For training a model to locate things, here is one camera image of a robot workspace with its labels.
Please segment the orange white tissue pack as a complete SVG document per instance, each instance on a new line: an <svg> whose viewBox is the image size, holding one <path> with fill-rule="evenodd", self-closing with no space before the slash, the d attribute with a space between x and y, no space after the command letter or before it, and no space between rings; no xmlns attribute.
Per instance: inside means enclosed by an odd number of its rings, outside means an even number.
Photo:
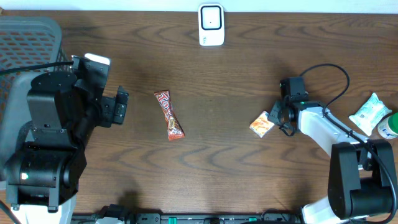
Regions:
<svg viewBox="0 0 398 224"><path fill-rule="evenodd" d="M260 138L264 137L273 127L274 123L269 121L267 111L263 111L249 126Z"/></svg>

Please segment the orange candy bar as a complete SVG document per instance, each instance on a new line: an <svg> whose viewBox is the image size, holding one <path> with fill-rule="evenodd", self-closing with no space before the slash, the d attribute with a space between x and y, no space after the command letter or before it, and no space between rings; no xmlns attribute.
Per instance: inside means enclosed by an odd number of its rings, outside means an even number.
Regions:
<svg viewBox="0 0 398 224"><path fill-rule="evenodd" d="M160 107L164 113L165 122L167 125L167 135L169 141L181 139L185 137L185 133L174 113L170 99L170 92L162 90L154 93Z"/></svg>

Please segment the green lid jar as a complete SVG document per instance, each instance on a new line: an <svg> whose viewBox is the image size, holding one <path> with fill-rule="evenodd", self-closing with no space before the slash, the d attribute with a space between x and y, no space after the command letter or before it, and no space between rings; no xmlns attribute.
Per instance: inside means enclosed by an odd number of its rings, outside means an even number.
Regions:
<svg viewBox="0 0 398 224"><path fill-rule="evenodd" d="M384 118L377 126L379 134L385 139L394 139L398 136L397 129L398 114L392 114L387 118Z"/></svg>

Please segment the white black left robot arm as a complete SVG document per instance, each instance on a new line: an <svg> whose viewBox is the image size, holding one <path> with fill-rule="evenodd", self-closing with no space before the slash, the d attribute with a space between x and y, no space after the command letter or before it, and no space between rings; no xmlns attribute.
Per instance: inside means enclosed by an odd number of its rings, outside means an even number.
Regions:
<svg viewBox="0 0 398 224"><path fill-rule="evenodd" d="M26 67L1 127L1 209L14 223L70 223L93 130L122 124L129 95L104 96L111 61L95 54Z"/></svg>

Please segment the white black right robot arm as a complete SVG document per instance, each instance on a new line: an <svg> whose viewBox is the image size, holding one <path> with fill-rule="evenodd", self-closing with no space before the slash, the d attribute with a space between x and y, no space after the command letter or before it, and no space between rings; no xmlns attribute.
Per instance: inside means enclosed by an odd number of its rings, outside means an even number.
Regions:
<svg viewBox="0 0 398 224"><path fill-rule="evenodd" d="M282 98L269 121L287 136L302 133L330 157L326 197L301 209L304 223L364 223L367 217L397 211L397 178L392 146L370 140L336 119L319 101L310 101L302 77L280 81Z"/></svg>

